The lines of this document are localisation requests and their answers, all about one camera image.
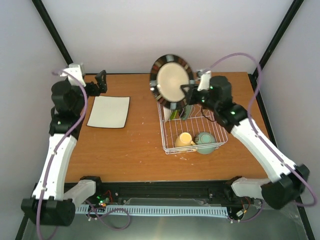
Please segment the light blue plate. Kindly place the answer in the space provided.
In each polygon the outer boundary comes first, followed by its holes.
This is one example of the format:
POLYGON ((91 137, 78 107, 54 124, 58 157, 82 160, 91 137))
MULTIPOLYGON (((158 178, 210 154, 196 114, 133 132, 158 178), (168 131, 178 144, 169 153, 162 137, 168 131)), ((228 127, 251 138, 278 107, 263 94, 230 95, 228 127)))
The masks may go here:
POLYGON ((192 112, 192 108, 193 108, 192 105, 185 105, 183 107, 183 109, 179 113, 179 117, 182 121, 186 121, 189 118, 189 116, 192 112))

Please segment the grey bowl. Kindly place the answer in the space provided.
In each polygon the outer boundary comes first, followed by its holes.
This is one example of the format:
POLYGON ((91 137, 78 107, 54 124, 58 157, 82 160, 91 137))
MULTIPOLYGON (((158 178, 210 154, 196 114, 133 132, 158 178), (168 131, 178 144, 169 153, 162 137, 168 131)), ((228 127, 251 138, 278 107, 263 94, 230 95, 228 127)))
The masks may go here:
POLYGON ((174 54, 159 57, 152 65, 149 74, 149 89, 161 106, 169 110, 179 110, 187 105, 182 85, 195 82, 189 63, 174 54))

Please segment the yellow ceramic mug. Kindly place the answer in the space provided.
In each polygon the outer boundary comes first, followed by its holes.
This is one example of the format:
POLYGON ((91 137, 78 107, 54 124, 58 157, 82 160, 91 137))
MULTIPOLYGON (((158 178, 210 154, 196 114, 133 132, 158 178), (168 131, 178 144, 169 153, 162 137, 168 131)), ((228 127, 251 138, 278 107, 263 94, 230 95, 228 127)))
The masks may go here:
POLYGON ((189 147, 189 146, 195 146, 195 142, 193 141, 193 137, 188 132, 181 133, 177 139, 175 140, 174 146, 176 148, 181 147, 189 147))

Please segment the white wire dish rack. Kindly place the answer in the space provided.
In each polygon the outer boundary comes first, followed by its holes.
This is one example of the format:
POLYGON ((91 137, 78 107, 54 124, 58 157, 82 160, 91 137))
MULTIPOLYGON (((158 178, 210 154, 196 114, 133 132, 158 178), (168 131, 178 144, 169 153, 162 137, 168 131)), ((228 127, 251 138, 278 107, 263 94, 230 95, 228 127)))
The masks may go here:
POLYGON ((197 148, 209 146, 216 146, 216 149, 218 149, 228 141, 227 131, 218 125, 213 113, 209 110, 202 109, 200 105, 192 105, 192 110, 187 120, 180 119, 180 109, 178 110, 176 118, 174 120, 168 120, 167 122, 164 122, 163 106, 158 104, 157 108, 162 147, 167 155, 197 152, 197 148), (195 136, 201 132, 210 133, 214 136, 216 143, 204 145, 196 145, 195 143, 193 146, 175 147, 177 137, 184 132, 191 134, 193 141, 195 136))

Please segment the lime green small plate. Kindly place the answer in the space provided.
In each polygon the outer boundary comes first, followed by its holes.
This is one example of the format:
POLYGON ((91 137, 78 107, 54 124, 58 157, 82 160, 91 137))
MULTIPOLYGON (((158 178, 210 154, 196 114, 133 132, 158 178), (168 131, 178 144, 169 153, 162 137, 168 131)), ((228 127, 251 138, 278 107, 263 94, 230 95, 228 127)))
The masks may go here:
POLYGON ((170 121, 174 120, 174 119, 177 117, 178 114, 179 114, 179 111, 178 111, 178 110, 173 110, 173 111, 171 112, 170 116, 169 116, 169 120, 170 120, 170 121))

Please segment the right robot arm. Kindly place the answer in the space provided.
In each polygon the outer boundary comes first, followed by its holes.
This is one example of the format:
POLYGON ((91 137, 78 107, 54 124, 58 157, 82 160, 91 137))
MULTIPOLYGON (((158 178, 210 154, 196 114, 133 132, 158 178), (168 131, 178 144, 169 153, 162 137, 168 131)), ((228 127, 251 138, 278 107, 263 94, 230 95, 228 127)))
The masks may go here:
POLYGON ((305 189, 310 171, 296 165, 263 134, 247 110, 233 101, 232 85, 225 76, 213 76, 206 89, 196 84, 180 86, 189 105, 201 105, 213 112, 215 121, 238 139, 267 174, 265 179, 236 177, 231 189, 237 197, 264 200, 275 210, 294 201, 305 189))

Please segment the floral patterned plate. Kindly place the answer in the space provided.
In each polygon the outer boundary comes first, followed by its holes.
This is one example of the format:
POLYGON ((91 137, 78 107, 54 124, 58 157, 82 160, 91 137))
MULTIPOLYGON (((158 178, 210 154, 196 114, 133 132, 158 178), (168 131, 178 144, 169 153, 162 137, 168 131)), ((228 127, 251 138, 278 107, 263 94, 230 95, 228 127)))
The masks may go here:
POLYGON ((166 107, 163 107, 162 109, 163 109, 163 121, 166 123, 170 119, 172 111, 166 107))

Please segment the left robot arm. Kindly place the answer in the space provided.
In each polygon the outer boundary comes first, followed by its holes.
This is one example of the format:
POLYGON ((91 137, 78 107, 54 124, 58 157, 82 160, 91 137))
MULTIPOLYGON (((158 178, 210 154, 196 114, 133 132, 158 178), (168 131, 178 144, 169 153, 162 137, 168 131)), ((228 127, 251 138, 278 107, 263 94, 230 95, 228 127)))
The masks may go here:
POLYGON ((99 201, 104 188, 98 176, 83 176, 69 190, 65 179, 70 158, 80 136, 88 108, 88 98, 107 92, 107 73, 102 70, 94 82, 84 82, 80 70, 65 68, 58 71, 66 80, 51 87, 49 147, 40 179, 30 198, 21 203, 21 210, 37 227, 69 226, 76 209, 87 199, 99 201))

